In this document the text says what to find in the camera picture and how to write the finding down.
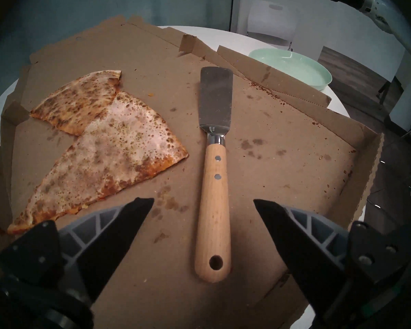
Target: pizza slice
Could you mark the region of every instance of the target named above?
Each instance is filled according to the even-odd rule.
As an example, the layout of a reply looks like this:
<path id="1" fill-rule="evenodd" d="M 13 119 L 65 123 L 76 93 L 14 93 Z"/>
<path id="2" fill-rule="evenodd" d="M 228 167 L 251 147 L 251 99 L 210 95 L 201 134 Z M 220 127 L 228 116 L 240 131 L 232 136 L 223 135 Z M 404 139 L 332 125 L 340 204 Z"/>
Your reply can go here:
<path id="1" fill-rule="evenodd" d="M 76 214 L 187 156 L 160 115 L 120 92 L 57 160 L 8 233 L 22 233 L 42 221 Z"/>
<path id="2" fill-rule="evenodd" d="M 90 122 L 118 93 L 122 71 L 95 71 L 51 93 L 30 116 L 45 120 L 61 131 L 80 136 Z"/>

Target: spatula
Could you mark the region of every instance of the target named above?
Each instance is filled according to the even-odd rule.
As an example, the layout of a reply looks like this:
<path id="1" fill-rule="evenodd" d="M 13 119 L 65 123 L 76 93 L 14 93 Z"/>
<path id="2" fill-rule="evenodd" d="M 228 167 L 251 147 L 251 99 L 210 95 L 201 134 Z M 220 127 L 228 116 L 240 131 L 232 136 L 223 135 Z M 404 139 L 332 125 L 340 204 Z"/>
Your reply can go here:
<path id="1" fill-rule="evenodd" d="M 199 96 L 199 127 L 207 133 L 204 176 L 199 208 L 195 271 L 211 283 L 231 269 L 230 211 L 228 206 L 225 135 L 230 129 L 233 72 L 203 67 Z"/>

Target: round table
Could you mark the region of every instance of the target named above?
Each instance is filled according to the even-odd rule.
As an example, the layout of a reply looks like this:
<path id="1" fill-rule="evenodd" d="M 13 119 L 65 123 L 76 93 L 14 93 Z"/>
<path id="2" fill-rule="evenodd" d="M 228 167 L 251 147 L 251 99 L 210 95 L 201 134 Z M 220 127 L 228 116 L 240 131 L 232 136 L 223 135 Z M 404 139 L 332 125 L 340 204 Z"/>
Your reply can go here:
<path id="1" fill-rule="evenodd" d="M 232 49 L 238 53 L 247 55 L 254 49 L 259 48 L 274 48 L 274 46 L 269 45 L 268 43 L 264 43 L 262 41 L 252 39 L 250 37 L 236 34 L 232 32 L 226 32 L 224 30 L 218 29 L 211 29 L 211 28 L 203 28 L 203 27 L 190 27 L 190 26 L 161 26 L 160 28 L 167 28 L 172 27 L 178 29 L 186 34 L 197 36 L 201 41 L 203 41 L 207 46 L 212 48 L 213 50 L 218 50 L 219 45 L 224 46 L 226 48 Z M 279 46 L 278 48 L 281 49 L 288 49 L 287 46 Z M 11 94 L 15 86 L 17 84 L 16 80 L 9 88 L 0 96 L 0 115 L 2 113 L 3 106 L 6 101 L 6 97 Z M 350 117 L 347 113 L 346 109 L 344 108 L 341 101 L 338 99 L 336 94 L 332 91 L 332 89 L 327 86 L 322 92 L 331 97 L 332 101 L 327 108 Z M 308 328 L 312 323 L 313 317 L 315 313 L 312 310 L 312 307 L 308 306 L 304 315 L 296 321 L 292 328 Z"/>

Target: metal ferrule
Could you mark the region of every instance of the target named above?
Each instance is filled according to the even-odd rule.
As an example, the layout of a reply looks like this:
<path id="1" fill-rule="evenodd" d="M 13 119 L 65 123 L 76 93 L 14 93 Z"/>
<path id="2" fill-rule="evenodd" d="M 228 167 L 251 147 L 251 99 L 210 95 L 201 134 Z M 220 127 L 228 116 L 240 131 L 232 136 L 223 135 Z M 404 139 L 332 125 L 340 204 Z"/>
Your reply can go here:
<path id="1" fill-rule="evenodd" d="M 207 133 L 207 146 L 212 144 L 219 144 L 225 147 L 225 135 Z"/>

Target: mint green plate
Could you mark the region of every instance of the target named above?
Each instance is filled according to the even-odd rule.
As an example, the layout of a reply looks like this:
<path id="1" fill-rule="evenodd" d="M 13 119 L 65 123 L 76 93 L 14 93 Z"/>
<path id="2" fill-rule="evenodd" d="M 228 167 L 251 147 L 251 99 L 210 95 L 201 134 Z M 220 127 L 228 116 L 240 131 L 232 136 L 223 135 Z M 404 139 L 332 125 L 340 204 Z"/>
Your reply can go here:
<path id="1" fill-rule="evenodd" d="M 332 75 L 324 66 L 296 52 L 262 48 L 253 50 L 248 56 L 307 83 L 317 90 L 323 90 L 332 82 Z"/>

